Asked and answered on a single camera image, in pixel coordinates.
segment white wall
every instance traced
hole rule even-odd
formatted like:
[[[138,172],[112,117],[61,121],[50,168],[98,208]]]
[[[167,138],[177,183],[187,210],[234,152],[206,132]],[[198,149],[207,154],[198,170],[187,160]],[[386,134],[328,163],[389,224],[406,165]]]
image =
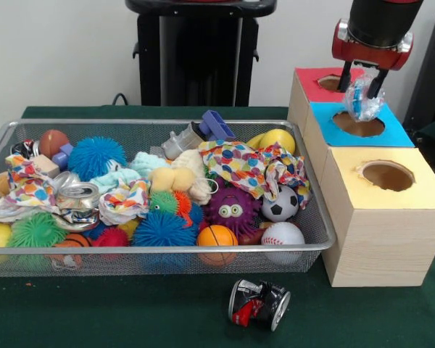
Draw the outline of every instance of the white wall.
[[[279,0],[260,19],[251,105],[288,105],[293,67],[341,65],[331,39],[352,0]],[[404,117],[435,21],[425,0],[413,25],[410,61],[386,79],[387,99]],[[109,104],[118,91],[140,103],[136,14],[123,0],[0,0],[0,125],[28,105]]]

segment wire mesh basket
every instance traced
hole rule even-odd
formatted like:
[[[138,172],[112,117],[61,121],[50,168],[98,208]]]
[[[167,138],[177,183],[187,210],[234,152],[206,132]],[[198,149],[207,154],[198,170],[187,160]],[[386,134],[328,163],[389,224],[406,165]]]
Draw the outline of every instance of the wire mesh basket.
[[[190,120],[18,120],[0,130],[0,172],[7,170],[10,147],[39,139],[48,129],[67,134],[73,144],[89,136],[113,138],[123,145],[128,160],[149,152],[180,133]],[[335,232],[298,128],[286,121],[228,121],[238,140],[248,141],[274,128],[290,132],[297,154],[305,158],[312,198],[294,222],[305,244],[280,246],[163,246],[90,248],[0,248],[0,277],[110,276],[142,274],[307,272],[322,250],[335,242]],[[58,264],[81,265],[79,268]]]

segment blue top box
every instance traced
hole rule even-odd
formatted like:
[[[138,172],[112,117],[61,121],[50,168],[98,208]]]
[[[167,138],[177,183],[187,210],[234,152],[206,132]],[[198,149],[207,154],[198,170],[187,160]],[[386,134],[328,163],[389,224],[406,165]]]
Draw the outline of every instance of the blue top box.
[[[380,135],[369,137],[349,134],[334,122],[336,114],[346,111],[342,103],[311,103],[311,108],[324,140],[330,146],[414,147],[387,104],[377,117],[385,125],[385,130]]]

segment black cable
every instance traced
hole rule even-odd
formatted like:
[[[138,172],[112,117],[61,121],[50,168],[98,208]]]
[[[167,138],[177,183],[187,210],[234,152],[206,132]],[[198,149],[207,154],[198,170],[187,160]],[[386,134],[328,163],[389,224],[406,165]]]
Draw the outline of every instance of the black cable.
[[[123,99],[123,101],[124,101],[124,105],[129,105],[128,99],[127,99],[127,98],[125,97],[125,95],[122,94],[122,93],[118,93],[118,94],[116,94],[116,96],[115,96],[115,98],[113,99],[113,102],[111,103],[111,105],[116,105],[117,100],[118,100],[120,97]]]

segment green tablecloth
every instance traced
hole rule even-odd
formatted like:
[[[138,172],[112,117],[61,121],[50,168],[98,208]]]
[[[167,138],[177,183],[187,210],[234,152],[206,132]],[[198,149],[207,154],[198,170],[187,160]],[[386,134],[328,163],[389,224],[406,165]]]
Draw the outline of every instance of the green tablecloth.
[[[284,119],[286,108],[217,108]],[[197,118],[204,108],[32,107],[24,117]],[[276,332],[227,319],[239,278],[292,292]],[[308,273],[0,278],[0,347],[435,347],[435,260],[420,288],[332,289]]]

